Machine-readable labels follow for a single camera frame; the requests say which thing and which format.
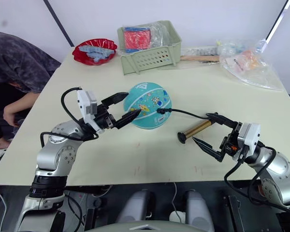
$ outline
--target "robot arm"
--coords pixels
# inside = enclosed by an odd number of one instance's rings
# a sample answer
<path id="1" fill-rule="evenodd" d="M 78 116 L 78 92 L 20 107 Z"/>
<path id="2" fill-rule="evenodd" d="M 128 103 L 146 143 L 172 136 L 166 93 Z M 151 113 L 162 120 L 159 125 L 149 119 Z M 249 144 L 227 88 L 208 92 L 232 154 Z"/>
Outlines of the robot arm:
<path id="1" fill-rule="evenodd" d="M 218 114 L 206 115 L 210 121 L 208 126 L 216 122 L 232 128 L 232 132 L 223 139 L 221 151 L 216 151 L 208 143 L 193 137 L 195 143 L 219 162 L 228 154 L 234 160 L 243 159 L 256 172 L 275 155 L 271 164 L 260 173 L 262 189 L 270 203 L 290 209 L 290 162 L 282 153 L 276 153 L 259 141 L 260 125 L 235 122 Z"/>
<path id="2" fill-rule="evenodd" d="M 15 232 L 33 231 L 32 227 L 37 227 L 37 223 L 34 223 L 36 220 L 42 225 L 40 231 L 51 231 L 51 226 L 56 224 L 54 222 L 62 220 L 62 213 L 58 209 L 63 204 L 63 191 L 79 146 L 87 140 L 98 138 L 97 133 L 101 134 L 105 129 L 122 128 L 140 113 L 141 110 L 128 112 L 118 121 L 108 113 L 107 109 L 111 104 L 122 101 L 127 95 L 128 93 L 117 93 L 97 105 L 92 92 L 82 89 L 77 91 L 83 118 L 78 122 L 71 120 L 60 123 L 49 133 L 48 142 L 37 156 L 35 177 L 30 193 L 25 198 Z"/>

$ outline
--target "table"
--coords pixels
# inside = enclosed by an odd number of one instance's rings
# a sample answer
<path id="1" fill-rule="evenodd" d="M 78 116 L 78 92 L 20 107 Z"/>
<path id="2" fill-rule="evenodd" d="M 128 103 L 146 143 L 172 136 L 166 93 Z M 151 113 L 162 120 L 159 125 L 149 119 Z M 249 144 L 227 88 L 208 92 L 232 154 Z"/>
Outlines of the table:
<path id="1" fill-rule="evenodd" d="M 261 124 L 261 141 L 284 153 L 290 160 L 290 98 L 287 92 L 273 91 L 238 82 L 219 65 L 182 70 L 151 69 L 123 75 L 119 57 L 101 66 L 86 66 L 68 55 L 56 70 L 0 162 L 0 185 L 31 185 L 36 157 L 41 149 L 39 135 L 70 120 L 60 104 L 61 94 L 81 86 L 93 90 L 98 100 L 116 92 L 129 91 L 140 82 L 163 86 L 172 98 L 173 108 L 204 115 L 219 112 L 232 120 Z M 66 104 L 78 118 L 76 93 Z M 123 103 L 110 112 L 119 119 Z M 177 132 L 202 122 L 173 112 L 168 121 L 154 130 L 129 124 L 111 129 L 98 140 L 81 145 L 67 180 L 69 186 L 131 184 L 179 181 L 223 180 L 235 165 L 231 157 L 217 162 L 189 139 L 185 145 Z M 214 124 L 197 137 L 219 148 L 230 128 Z M 248 165 L 230 177 L 251 179 L 255 174 Z"/>

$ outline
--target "basketball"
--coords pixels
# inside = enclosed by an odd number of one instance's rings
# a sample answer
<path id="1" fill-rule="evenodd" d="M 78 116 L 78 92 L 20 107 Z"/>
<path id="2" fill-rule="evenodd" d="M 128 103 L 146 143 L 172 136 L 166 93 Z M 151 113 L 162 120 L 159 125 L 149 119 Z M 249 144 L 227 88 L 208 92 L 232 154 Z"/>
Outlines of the basketball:
<path id="1" fill-rule="evenodd" d="M 141 109 L 132 124 L 143 129 L 154 129 L 166 122 L 171 113 L 157 113 L 158 108 L 171 108 L 172 101 L 167 91 L 152 82 L 139 83 L 134 86 L 124 101 L 126 112 Z"/>

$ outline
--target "white wall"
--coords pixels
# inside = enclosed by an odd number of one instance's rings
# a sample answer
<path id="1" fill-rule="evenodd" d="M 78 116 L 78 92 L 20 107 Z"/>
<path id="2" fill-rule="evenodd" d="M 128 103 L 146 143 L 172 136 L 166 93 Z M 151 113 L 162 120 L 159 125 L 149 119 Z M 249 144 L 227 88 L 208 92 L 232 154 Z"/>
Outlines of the white wall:
<path id="1" fill-rule="evenodd" d="M 0 31 L 36 45 L 58 61 L 71 50 L 42 0 L 0 0 Z"/>
<path id="2" fill-rule="evenodd" d="M 290 94 L 290 7 L 264 51 Z"/>
<path id="3" fill-rule="evenodd" d="M 284 0 L 50 0 L 75 45 L 92 38 L 116 43 L 117 29 L 170 20 L 183 46 L 213 45 L 221 38 L 267 36 Z"/>

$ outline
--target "person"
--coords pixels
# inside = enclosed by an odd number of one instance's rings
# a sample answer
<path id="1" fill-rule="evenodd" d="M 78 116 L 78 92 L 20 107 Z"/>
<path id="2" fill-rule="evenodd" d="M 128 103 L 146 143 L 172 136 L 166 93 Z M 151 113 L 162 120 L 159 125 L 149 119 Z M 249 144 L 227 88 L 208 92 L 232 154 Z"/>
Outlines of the person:
<path id="1" fill-rule="evenodd" d="M 59 66 L 60 62 L 36 46 L 0 32 L 0 111 L 9 125 L 19 127 L 15 116 L 28 114 Z M 0 127 L 0 157 L 9 144 Z"/>

